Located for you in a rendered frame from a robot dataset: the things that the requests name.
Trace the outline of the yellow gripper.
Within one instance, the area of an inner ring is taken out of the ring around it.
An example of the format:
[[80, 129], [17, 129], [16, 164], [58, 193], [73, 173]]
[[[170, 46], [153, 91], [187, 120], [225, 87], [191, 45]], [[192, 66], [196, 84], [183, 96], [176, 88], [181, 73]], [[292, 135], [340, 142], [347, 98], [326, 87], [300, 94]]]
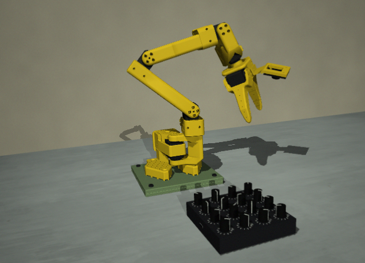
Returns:
[[[278, 64], [267, 63], [266, 65], [256, 68], [251, 58], [240, 59], [238, 62], [229, 64], [228, 68], [223, 70], [222, 76], [226, 76], [224, 85], [228, 92], [235, 94], [240, 112], [246, 122], [250, 123], [252, 120], [249, 98], [253, 100], [256, 108], [262, 110], [262, 102], [259, 94], [256, 74], [263, 74], [273, 76], [273, 79], [286, 79], [290, 67]], [[276, 77], [276, 78], [275, 78]]]

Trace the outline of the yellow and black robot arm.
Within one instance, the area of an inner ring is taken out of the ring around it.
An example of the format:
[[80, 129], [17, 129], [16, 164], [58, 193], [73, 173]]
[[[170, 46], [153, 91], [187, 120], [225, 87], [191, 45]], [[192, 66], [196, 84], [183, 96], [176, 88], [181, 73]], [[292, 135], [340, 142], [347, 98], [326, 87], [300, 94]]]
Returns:
[[[238, 62], [243, 52], [242, 46], [239, 46], [230, 26], [225, 22], [192, 30], [192, 35], [152, 50], [145, 50], [140, 59], [134, 60], [127, 70], [127, 73], [182, 112], [179, 120], [182, 133], [174, 129], [155, 132], [157, 158], [147, 159], [144, 167], [146, 176], [163, 181], [169, 180], [173, 166], [193, 176], [200, 172], [201, 160], [204, 158], [204, 119], [199, 116], [200, 109], [196, 103], [152, 73], [151, 67], [165, 60], [213, 46], [216, 46], [215, 51], [222, 65], [226, 67]], [[184, 141], [188, 142], [188, 154]]]

